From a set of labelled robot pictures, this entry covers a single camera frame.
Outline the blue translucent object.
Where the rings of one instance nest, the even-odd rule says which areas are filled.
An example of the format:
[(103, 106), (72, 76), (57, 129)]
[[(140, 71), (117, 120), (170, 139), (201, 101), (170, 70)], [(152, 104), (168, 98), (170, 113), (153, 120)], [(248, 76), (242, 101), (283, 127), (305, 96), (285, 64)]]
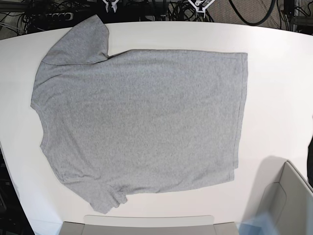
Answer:
[(237, 227), (240, 235), (279, 235), (268, 212), (256, 215), (252, 219), (238, 224)]

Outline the black power strip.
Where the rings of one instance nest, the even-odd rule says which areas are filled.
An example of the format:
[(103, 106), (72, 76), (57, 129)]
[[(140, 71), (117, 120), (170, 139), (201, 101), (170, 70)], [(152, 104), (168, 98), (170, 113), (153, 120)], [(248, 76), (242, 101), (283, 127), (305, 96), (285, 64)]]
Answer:
[(70, 12), (61, 12), (61, 13), (47, 13), (41, 15), (33, 15), (42, 20), (58, 22), (58, 21), (72, 21), (74, 19), (74, 14)]

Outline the grey T-shirt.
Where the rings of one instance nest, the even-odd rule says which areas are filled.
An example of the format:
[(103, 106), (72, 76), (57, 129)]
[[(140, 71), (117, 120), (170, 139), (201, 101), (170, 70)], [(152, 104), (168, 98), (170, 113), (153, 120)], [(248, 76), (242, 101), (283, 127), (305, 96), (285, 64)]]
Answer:
[(92, 16), (38, 67), (31, 107), (58, 180), (101, 213), (131, 194), (232, 181), (247, 54), (108, 49), (109, 30)]

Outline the grey box at bottom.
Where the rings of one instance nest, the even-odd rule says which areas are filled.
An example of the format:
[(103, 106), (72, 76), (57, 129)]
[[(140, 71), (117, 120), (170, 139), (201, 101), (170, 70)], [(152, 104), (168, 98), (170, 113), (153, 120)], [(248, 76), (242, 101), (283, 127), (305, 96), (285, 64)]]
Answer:
[(238, 235), (234, 222), (214, 217), (113, 217), (86, 215), (83, 223), (64, 222), (61, 235)]

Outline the grey box at right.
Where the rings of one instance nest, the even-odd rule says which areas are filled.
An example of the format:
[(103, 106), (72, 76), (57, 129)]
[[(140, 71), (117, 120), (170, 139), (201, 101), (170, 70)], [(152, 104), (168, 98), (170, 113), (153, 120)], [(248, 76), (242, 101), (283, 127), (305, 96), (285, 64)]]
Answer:
[(279, 181), (265, 190), (263, 205), (263, 234), (313, 233), (313, 188), (291, 162), (285, 162)]

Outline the grey box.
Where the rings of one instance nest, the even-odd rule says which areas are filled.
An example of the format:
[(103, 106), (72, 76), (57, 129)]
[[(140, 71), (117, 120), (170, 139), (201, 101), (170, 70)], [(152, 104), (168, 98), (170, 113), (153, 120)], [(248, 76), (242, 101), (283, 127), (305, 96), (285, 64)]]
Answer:
[(279, 181), (265, 190), (263, 205), (263, 234), (313, 233), (313, 188), (291, 162), (285, 162)]
[(61, 235), (238, 235), (234, 222), (214, 217), (113, 217), (86, 215), (83, 223), (64, 222)]

